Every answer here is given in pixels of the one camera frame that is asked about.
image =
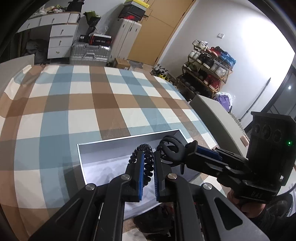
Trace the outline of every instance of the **open box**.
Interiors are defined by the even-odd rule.
[[[166,135],[175,136],[183,145],[187,144],[186,138],[179,129],[77,144],[85,184],[94,183],[100,186],[109,183],[114,177],[125,173],[128,160],[135,148],[146,143],[155,151],[160,140]],[[184,174],[181,175],[180,166],[173,167],[172,171],[187,181],[193,180],[199,174],[185,167]],[[142,201],[126,202],[124,219],[140,215],[158,204],[152,176],[151,181],[143,188]]]

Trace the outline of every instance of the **metal screw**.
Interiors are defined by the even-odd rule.
[[[86,190],[88,190],[88,191],[94,190],[95,187],[96,187],[96,185],[94,185],[93,183],[89,183],[85,186]]]
[[[177,178],[177,174],[175,174],[175,173],[170,173],[170,174],[168,174],[168,178],[169,178],[169,179],[172,179],[172,180],[175,180],[175,179]]]
[[[213,185],[210,183],[204,183],[202,187],[206,190],[211,190],[213,188]]]
[[[121,179],[122,180],[128,180],[128,179],[130,179],[131,178],[131,176],[129,175],[129,174],[122,174],[121,175]]]

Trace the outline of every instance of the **bed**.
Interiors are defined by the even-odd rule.
[[[0,203],[19,240],[27,240],[84,186],[76,171],[78,143],[180,129],[188,142],[217,145],[181,94],[161,78],[116,68],[22,63],[2,83],[0,97]],[[194,183],[208,179],[219,186],[209,178],[202,174]],[[124,230],[130,227],[125,221]]]

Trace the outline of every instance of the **white drawer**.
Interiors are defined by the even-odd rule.
[[[75,23],[79,18],[79,13],[71,13],[68,19],[68,23]]]
[[[74,36],[78,24],[61,24],[52,26],[50,37]]]
[[[69,37],[52,37],[49,39],[49,48],[53,47],[71,47],[73,36]]]
[[[67,23],[69,16],[69,12],[44,15],[41,17],[40,26]]]
[[[47,58],[65,58],[70,56],[71,47],[49,48]]]
[[[40,24],[41,17],[28,19],[25,23],[20,27],[17,32],[21,32],[30,28],[36,28]]]

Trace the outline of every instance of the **yellow door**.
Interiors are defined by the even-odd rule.
[[[141,30],[128,59],[154,65],[178,22],[193,0],[148,0],[150,15],[142,20]]]

